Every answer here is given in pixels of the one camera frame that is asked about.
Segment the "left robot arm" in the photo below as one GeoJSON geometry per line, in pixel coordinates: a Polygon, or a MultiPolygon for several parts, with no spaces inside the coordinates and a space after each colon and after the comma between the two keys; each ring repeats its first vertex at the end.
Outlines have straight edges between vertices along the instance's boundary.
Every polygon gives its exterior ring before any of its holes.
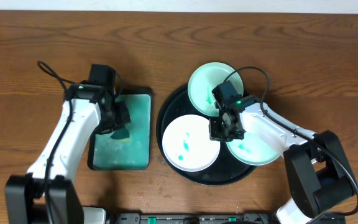
{"type": "Polygon", "coordinates": [[[82,206],[74,188],[88,139],[130,122],[110,86],[74,83],[65,90],[58,124],[26,175],[12,175],[5,198],[9,223],[107,223],[103,208],[82,206]]]}

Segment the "green yellow sponge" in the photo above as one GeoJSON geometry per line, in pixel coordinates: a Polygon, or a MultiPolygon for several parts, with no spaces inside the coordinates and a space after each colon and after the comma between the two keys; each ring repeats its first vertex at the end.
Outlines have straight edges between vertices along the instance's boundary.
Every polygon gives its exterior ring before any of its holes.
{"type": "Polygon", "coordinates": [[[114,141],[129,142],[131,140],[131,134],[128,129],[118,129],[112,132],[110,138],[114,141]]]}

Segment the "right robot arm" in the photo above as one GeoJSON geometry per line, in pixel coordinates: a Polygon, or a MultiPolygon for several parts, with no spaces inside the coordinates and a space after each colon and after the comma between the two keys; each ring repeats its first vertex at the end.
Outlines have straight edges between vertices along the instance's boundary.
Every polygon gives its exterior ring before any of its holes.
{"type": "Polygon", "coordinates": [[[213,96],[219,116],[210,120],[211,139],[252,134],[285,160],[291,198],[275,212],[275,223],[334,221],[358,212],[358,184],[336,134],[301,128],[254,95],[213,96]]]}

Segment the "white plate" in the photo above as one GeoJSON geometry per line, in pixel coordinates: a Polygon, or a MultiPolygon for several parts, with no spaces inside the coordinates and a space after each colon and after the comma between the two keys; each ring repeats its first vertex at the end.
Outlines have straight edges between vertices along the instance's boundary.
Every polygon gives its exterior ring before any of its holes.
{"type": "Polygon", "coordinates": [[[174,167],[198,172],[218,158],[220,142],[209,138],[209,120],[195,114],[174,119],[162,136],[163,154],[174,167]]]}

